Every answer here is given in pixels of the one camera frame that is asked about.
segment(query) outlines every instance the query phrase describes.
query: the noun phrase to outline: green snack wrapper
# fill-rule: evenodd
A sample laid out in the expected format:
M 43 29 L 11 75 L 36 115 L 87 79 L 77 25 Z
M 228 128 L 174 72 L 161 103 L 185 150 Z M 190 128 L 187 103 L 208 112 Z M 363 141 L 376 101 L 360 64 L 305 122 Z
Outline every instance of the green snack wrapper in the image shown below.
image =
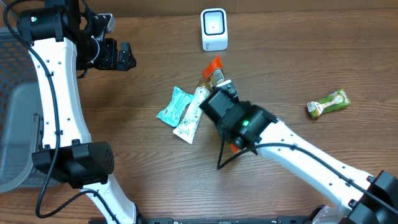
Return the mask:
M 312 118 L 317 118 L 323 113 L 343 109 L 350 105 L 344 89 L 340 89 L 318 102 L 307 103 L 308 112 Z

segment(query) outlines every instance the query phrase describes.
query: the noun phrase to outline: white device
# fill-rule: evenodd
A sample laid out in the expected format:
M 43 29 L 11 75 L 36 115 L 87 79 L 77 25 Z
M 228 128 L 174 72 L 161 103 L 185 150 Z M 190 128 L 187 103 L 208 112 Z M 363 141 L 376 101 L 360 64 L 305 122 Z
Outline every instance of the white device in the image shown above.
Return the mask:
M 228 46 L 225 10 L 221 8 L 203 10 L 200 14 L 200 23 L 203 50 L 225 50 Z

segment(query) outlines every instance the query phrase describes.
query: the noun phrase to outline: cable clip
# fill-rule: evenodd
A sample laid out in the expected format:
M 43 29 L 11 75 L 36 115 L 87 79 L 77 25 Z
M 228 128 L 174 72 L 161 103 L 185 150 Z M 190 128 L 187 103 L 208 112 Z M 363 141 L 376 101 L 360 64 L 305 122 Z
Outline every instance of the cable clip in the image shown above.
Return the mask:
M 45 74 L 46 77 L 52 77 L 54 76 L 54 72 L 51 72 L 50 74 Z
M 54 133 L 55 133 L 56 136 L 61 136 L 61 135 L 63 135 L 63 130 L 61 130 L 61 131 L 54 131 Z
M 289 149 L 291 150 L 291 151 L 294 151 L 294 149 L 296 149 L 297 148 L 297 144 L 296 143 L 293 143 L 290 147 L 289 147 Z
M 347 185 L 348 187 L 350 187 L 351 184 L 352 184 L 353 182 L 354 182 L 354 180 L 350 178 L 350 179 L 348 179 L 346 185 Z

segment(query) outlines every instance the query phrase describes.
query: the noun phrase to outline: wooden table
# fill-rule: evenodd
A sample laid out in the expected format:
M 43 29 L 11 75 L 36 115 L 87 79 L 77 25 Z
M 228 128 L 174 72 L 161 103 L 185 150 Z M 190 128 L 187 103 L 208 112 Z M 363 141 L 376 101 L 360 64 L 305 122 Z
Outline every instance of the wooden table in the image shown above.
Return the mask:
M 377 175 L 398 176 L 398 10 L 228 15 L 229 46 L 201 49 L 199 16 L 119 18 L 113 35 L 131 43 L 137 68 L 90 70 L 79 80 L 93 141 L 108 141 L 114 173 L 146 217 L 264 218 L 308 215 L 328 203 L 278 163 L 245 155 L 220 171 L 220 137 L 202 117 L 189 145 L 156 118 L 179 86 L 193 93 L 220 54 L 242 100 L 280 116 L 333 157 Z M 344 88 L 352 105 L 308 118 L 305 106 Z M 40 189 L 0 195 L 0 223 L 86 223 L 101 217 L 86 197 L 54 218 L 34 215 Z M 48 189 L 42 213 L 76 194 Z

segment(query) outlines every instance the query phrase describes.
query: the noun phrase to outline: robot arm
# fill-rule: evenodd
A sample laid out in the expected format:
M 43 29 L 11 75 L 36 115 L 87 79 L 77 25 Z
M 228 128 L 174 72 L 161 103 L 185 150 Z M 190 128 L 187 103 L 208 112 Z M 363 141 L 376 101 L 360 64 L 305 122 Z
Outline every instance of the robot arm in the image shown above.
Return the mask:
M 114 161 L 106 142 L 91 142 L 91 135 L 83 118 L 76 81 L 76 70 L 126 71 L 136 66 L 129 43 L 117 50 L 114 39 L 105 39 L 113 31 L 116 21 L 112 14 L 95 14 L 86 7 L 82 14 L 87 20 L 80 30 L 80 10 L 77 0 L 45 1 L 42 9 L 21 13 L 18 30 L 22 38 L 40 56 L 52 74 L 60 124 L 60 148 L 51 178 L 68 182 L 87 193 L 101 210 L 108 223 L 137 223 L 137 208 L 121 190 L 113 175 Z M 48 173 L 54 160 L 55 114 L 52 92 L 46 73 L 30 52 L 40 88 L 44 114 L 44 151 L 33 153 L 36 169 Z
M 226 82 L 230 83 L 227 88 L 220 83 L 200 105 L 201 109 L 216 124 L 223 138 L 238 149 L 245 149 L 241 152 L 252 151 L 279 162 L 337 206 L 336 209 L 325 207 L 315 212 L 312 223 L 384 224 L 397 221 L 398 196 L 395 192 L 398 181 L 395 177 L 382 171 L 375 178 L 336 160 L 296 135 L 264 108 L 239 101 L 231 81 Z
M 310 144 L 290 130 L 283 121 L 270 123 L 260 134 L 260 144 L 282 142 L 297 145 L 316 155 L 327 164 L 334 167 L 344 176 L 352 179 L 362 188 L 367 189 L 370 183 L 366 180 L 370 174 L 365 171 L 348 166 L 327 153 Z M 321 165 L 315 159 L 298 151 L 283 147 L 262 147 L 258 150 L 259 156 L 277 161 L 280 165 L 299 176 L 317 189 L 327 199 L 338 207 L 343 216 L 347 216 L 352 208 L 348 205 L 351 200 L 359 201 L 363 193 L 334 174 L 331 170 Z

